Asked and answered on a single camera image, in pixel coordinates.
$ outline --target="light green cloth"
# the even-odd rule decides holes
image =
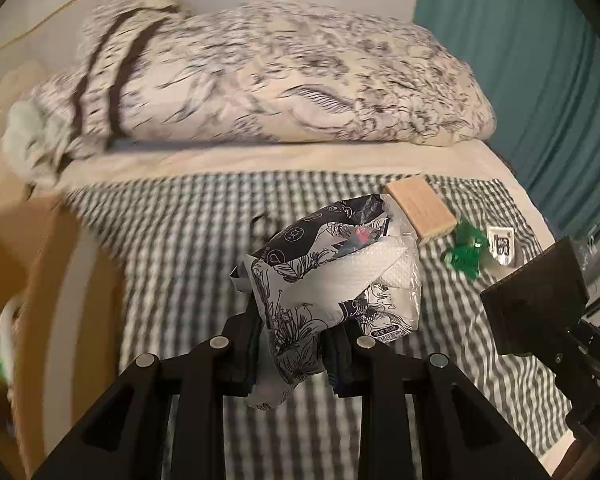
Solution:
[[[51,187],[69,144],[69,127],[57,115],[32,102],[16,102],[9,110],[2,148],[15,173],[27,182]]]

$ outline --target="dark strap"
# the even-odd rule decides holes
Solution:
[[[152,9],[150,7],[138,7],[136,9],[127,10],[126,12],[122,12],[119,14],[112,25],[107,29],[107,31],[100,38],[100,43],[96,47],[96,49],[91,54],[91,58],[89,60],[89,66],[87,68],[87,72],[84,74],[83,78],[80,79],[80,82],[75,87],[74,94],[72,95],[71,101],[74,105],[74,122],[72,123],[72,134],[71,139],[76,139],[82,134],[82,104],[80,103],[80,99],[84,95],[87,85],[89,83],[89,76],[91,74],[91,70],[98,60],[98,56],[101,54],[102,49],[104,48],[109,38],[120,28],[120,26],[126,22],[129,18],[140,12],[141,10],[155,10],[157,12],[178,12],[177,6],[167,6],[161,9]]]
[[[147,43],[155,35],[158,28],[167,20],[163,18],[158,22],[151,24],[145,30],[143,30],[138,37],[135,38],[131,44],[129,51],[126,53],[125,59],[120,64],[118,75],[113,85],[109,88],[109,126],[111,128],[112,136],[107,139],[107,146],[109,146],[114,140],[121,137],[128,137],[128,135],[120,127],[120,92],[122,87],[129,81],[131,72],[136,65],[136,61],[142,54],[142,51],[146,47]]]

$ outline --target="green toy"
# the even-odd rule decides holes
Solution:
[[[456,246],[442,254],[442,260],[464,272],[474,280],[480,273],[480,254],[489,251],[489,241],[485,234],[471,224],[466,218],[461,218],[454,229]]]

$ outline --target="checkered fabric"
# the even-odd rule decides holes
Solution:
[[[125,269],[120,370],[135,356],[183,354],[218,334],[248,298],[229,274],[244,253],[328,203],[381,192],[400,175],[327,172],[194,174],[89,187],[68,203]],[[519,263],[540,246],[500,181],[428,176],[456,216],[475,226],[512,226]],[[422,311],[416,332],[393,343],[416,357],[443,352],[467,374],[540,456],[564,433],[568,401],[535,358],[496,352],[479,293],[441,261],[451,236],[420,249]],[[326,374],[300,384],[270,412],[224,400],[229,479],[353,479],[360,444],[360,399],[339,399]]]

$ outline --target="floral pillowcase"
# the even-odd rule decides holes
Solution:
[[[405,140],[495,128],[465,63],[411,23],[263,1],[191,16],[176,0],[108,0],[80,68],[34,94],[72,125],[70,154],[136,140]]]

